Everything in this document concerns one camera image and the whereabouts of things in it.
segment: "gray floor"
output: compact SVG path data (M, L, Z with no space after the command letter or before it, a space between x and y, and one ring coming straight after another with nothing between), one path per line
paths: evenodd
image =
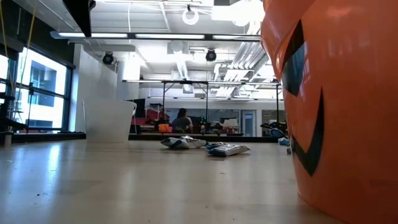
M226 159L151 141L0 149L0 223L338 223L300 200L284 147L247 145Z

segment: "woman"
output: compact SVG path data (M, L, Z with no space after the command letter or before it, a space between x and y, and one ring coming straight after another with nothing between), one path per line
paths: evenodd
M193 125L191 120L187 117L187 110L185 108L180 108L178 111L177 118L172 122L173 131L187 132L189 130L192 133Z

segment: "black painted mouth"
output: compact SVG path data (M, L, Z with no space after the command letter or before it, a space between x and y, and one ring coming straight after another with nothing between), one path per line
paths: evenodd
M282 71L284 89L296 97L299 94L300 86L303 80L303 70L305 63L304 47L303 26L302 22L299 21L287 46L284 57L284 67ZM304 166L304 169L310 176L312 176L317 170L322 154L323 135L325 131L324 114L323 92L321 89L317 121L315 123L311 143L307 152L303 150L294 135L292 135L293 152L295 155L297 155L298 159Z
M294 135L292 135L293 143L292 149L293 153L297 155L300 162L303 164L304 169L312 176L317 170L323 145L323 134L325 130L325 120L324 120L324 110L323 110L323 93L321 89L321 95L319 99L317 122L313 129L312 139L307 152L304 152L302 146L296 140Z

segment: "orange object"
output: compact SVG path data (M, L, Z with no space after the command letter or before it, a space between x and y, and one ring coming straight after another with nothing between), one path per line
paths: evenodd
M159 125L159 132L161 133L171 133L172 127L169 124L160 124Z
M398 220L397 8L264 1L261 44L284 86L298 192L348 223Z

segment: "door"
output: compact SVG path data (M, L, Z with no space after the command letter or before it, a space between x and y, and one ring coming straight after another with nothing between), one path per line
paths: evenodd
M256 137L256 111L242 111L242 132L245 137Z

